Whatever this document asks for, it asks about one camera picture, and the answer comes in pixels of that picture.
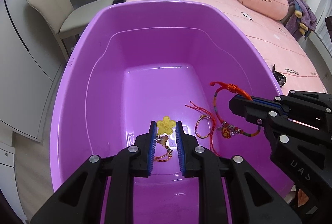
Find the right hand orange glove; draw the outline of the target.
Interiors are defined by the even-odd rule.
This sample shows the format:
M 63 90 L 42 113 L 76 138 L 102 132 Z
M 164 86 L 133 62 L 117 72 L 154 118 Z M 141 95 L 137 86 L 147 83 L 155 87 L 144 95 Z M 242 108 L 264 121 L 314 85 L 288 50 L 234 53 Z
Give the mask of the right hand orange glove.
M 309 197 L 304 193 L 302 189 L 298 190 L 298 207 L 305 205 L 309 200 Z

